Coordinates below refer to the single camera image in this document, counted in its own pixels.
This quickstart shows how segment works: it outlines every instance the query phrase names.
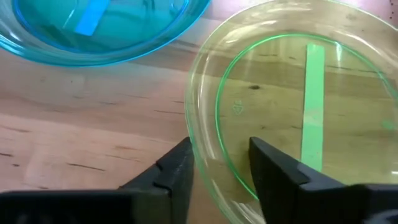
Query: glass bowl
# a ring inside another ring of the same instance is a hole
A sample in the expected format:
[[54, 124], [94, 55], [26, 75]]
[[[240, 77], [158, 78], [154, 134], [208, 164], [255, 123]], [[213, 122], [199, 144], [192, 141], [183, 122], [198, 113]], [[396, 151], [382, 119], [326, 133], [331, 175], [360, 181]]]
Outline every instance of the glass bowl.
[[344, 184], [398, 184], [398, 33], [326, 0], [237, 13], [200, 49], [186, 92], [197, 165], [231, 223], [264, 223], [249, 138]]
[[210, 0], [4, 0], [0, 46], [26, 59], [86, 67], [137, 58], [184, 33]]

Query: green glass rim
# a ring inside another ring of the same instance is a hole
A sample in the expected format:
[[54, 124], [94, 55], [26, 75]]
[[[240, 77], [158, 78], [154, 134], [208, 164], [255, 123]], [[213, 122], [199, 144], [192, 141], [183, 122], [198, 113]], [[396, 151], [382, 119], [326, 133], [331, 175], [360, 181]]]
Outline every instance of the green glass rim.
[[221, 102], [221, 96], [224, 91], [224, 86], [225, 83], [229, 77], [229, 74], [231, 73], [232, 69], [236, 65], [236, 63], [244, 57], [248, 52], [250, 52], [252, 49], [256, 48], [257, 46], [271, 41], [271, 40], [276, 40], [280, 39], [283, 37], [310, 37], [311, 39], [317, 39], [317, 40], [322, 40], [325, 42], [328, 42], [329, 44], [334, 44], [334, 45], [339, 45], [341, 46], [342, 49], [347, 50], [348, 52], [352, 53], [354, 56], [359, 58], [361, 61], [363, 61], [369, 68], [373, 69], [374, 72], [377, 74], [377, 76], [382, 80], [383, 84], [387, 88], [388, 92], [391, 94], [392, 98], [398, 102], [398, 92], [395, 91], [395, 89], [392, 87], [392, 85], [389, 83], [388, 79], [385, 77], [385, 75], [375, 66], [373, 65], [370, 60], [362, 56], [359, 52], [345, 46], [344, 44], [341, 44], [335, 40], [331, 40], [327, 37], [320, 36], [320, 35], [313, 35], [313, 34], [304, 34], [304, 33], [294, 33], [294, 34], [280, 34], [280, 35], [274, 35], [272, 37], [268, 37], [262, 40], [259, 40], [252, 45], [249, 45], [246, 47], [244, 50], [242, 50], [238, 55], [231, 61], [231, 63], [228, 65], [227, 69], [225, 70], [223, 76], [221, 77], [220, 84], [217, 89], [216, 93], [216, 106], [215, 106], [215, 123], [216, 123], [216, 132], [217, 132], [217, 138], [218, 142], [220, 144], [222, 154], [224, 157], [224, 160], [226, 161], [228, 167], [231, 169], [233, 172], [233, 175], [235, 178], [243, 185], [243, 187], [256, 199], [258, 200], [258, 197], [256, 195], [256, 192], [254, 189], [252, 189], [249, 184], [240, 176], [238, 170], [235, 168], [231, 158], [229, 157], [229, 154], [226, 150], [224, 140], [223, 140], [223, 135], [221, 131], [221, 121], [220, 121], [220, 102]]
[[[274, 2], [276, 0], [271, 0], [269, 2], [264, 2], [263, 4], [271, 4], [272, 2]], [[358, 7], [354, 7], [353, 5], [344, 3], [344, 2], [340, 2], [337, 0], [323, 0], [325, 2], [329, 2], [329, 3], [333, 3], [333, 4], [340, 4], [343, 6], [346, 6], [348, 8], [352, 8], [355, 11], [359, 11], [363, 14], [366, 14], [370, 17], [372, 17], [375, 20], [378, 20], [381, 24], [384, 24], [385, 26], [388, 26], [388, 28], [398, 31], [398, 28], [394, 27], [392, 24], [388, 23], [387, 21], [377, 17], [376, 15], [365, 11], [363, 9], [360, 9]], [[203, 155], [200, 154], [200, 150], [198, 148], [198, 143], [197, 142], [202, 142], [203, 143], [203, 139], [201, 139], [202, 137], [200, 136], [200, 133], [197, 133], [196, 130], [194, 130], [197, 127], [200, 127], [199, 124], [197, 123], [199, 118], [198, 118], [198, 114], [196, 114], [196, 112], [194, 112], [193, 114], [190, 114], [190, 112], [192, 111], [192, 105], [189, 103], [191, 102], [193, 99], [193, 95], [192, 95], [192, 89], [194, 87], [194, 80], [195, 80], [195, 71], [197, 70], [199, 64], [200, 64], [200, 60], [202, 59], [202, 52], [206, 52], [207, 48], [206, 46], [208, 45], [208, 43], [211, 42], [212, 39], [215, 38], [215, 35], [217, 32], [220, 31], [221, 27], [224, 27], [227, 23], [230, 22], [230, 20], [234, 17], [236, 17], [237, 15], [239, 15], [240, 13], [243, 13], [244, 11], [253, 9], [255, 7], [258, 7], [258, 4], [256, 4], [255, 6], [251, 6], [245, 9], [241, 9], [238, 12], [235, 12], [233, 15], [231, 15], [227, 20], [223, 21], [204, 41], [204, 44], [200, 47], [199, 49], [199, 53], [198, 55], [195, 57], [192, 67], [189, 71], [190, 77], [188, 78], [188, 82], [187, 82], [187, 86], [186, 86], [186, 92], [185, 92], [185, 119], [187, 120], [187, 129], [188, 129], [188, 133], [191, 139], [191, 143], [192, 143], [192, 151], [194, 153], [195, 156], [195, 164], [198, 168], [198, 171], [201, 175], [201, 179], [203, 180], [205, 187], [207, 188], [207, 191], [209, 192], [211, 198], [213, 199], [214, 203], [216, 203], [216, 206], [219, 208], [219, 210], [222, 212], [222, 214], [229, 220], [230, 223], [241, 223], [241, 220], [236, 216], [236, 214], [232, 211], [232, 209], [228, 206], [228, 204], [226, 202], [222, 202], [220, 200], [220, 197], [218, 196], [218, 194], [220, 193], [218, 190], [216, 190], [214, 183], [215, 181], [211, 179], [211, 175], [208, 173], [208, 170], [206, 169], [206, 164], [205, 164], [205, 158], [203, 157]]]

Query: black plastic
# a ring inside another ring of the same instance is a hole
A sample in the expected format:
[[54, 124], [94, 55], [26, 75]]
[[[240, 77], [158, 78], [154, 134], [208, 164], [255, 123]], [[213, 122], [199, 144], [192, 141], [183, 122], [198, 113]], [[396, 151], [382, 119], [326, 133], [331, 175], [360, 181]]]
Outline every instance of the black plastic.
[[183, 224], [193, 184], [189, 138], [119, 190], [0, 194], [1, 224]]
[[249, 158], [267, 224], [398, 223], [398, 185], [344, 185], [259, 138]]

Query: blue strip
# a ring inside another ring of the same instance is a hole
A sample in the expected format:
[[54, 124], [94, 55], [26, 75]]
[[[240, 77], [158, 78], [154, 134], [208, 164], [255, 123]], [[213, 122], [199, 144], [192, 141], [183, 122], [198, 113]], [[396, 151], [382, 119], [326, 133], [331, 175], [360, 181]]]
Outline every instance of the blue strip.
[[90, 0], [75, 32], [92, 36], [111, 0]]

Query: blue glass bowl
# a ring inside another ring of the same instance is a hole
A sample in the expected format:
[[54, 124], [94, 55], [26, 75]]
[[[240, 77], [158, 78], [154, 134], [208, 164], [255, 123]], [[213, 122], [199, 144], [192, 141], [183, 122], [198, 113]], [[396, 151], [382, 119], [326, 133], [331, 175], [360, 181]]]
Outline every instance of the blue glass bowl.
[[184, 33], [210, 0], [4, 0], [0, 46], [35, 62], [109, 65], [151, 53]]

